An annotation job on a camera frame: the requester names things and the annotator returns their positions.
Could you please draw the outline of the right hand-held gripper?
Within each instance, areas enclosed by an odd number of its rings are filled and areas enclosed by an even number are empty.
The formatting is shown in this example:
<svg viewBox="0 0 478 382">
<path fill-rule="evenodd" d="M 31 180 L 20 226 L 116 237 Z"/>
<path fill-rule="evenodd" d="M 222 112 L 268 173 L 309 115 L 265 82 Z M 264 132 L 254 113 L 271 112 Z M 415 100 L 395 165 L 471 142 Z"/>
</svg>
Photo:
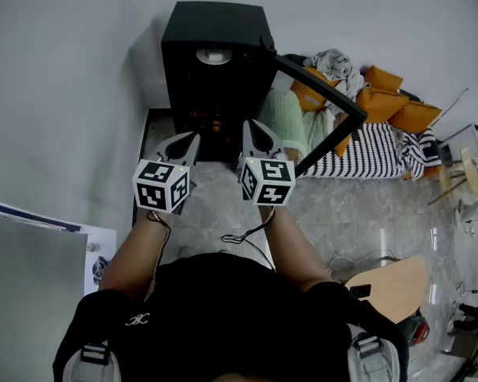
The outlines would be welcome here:
<svg viewBox="0 0 478 382">
<path fill-rule="evenodd" d="M 247 119 L 242 129 L 242 199 L 254 205 L 286 205 L 296 184 L 294 162 L 283 153 L 281 139 L 266 125 Z"/>
</svg>

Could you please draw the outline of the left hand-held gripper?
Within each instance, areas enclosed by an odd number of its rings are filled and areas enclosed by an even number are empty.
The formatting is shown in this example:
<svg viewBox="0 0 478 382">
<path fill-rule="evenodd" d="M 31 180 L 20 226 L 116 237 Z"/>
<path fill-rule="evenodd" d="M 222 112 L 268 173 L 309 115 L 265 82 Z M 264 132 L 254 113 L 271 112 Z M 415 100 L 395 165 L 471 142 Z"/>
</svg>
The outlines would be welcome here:
<svg viewBox="0 0 478 382">
<path fill-rule="evenodd" d="M 200 134 L 186 132 L 158 144 L 139 161 L 132 178 L 135 203 L 141 209 L 180 215 L 194 185 L 191 169 L 198 160 Z"/>
</svg>

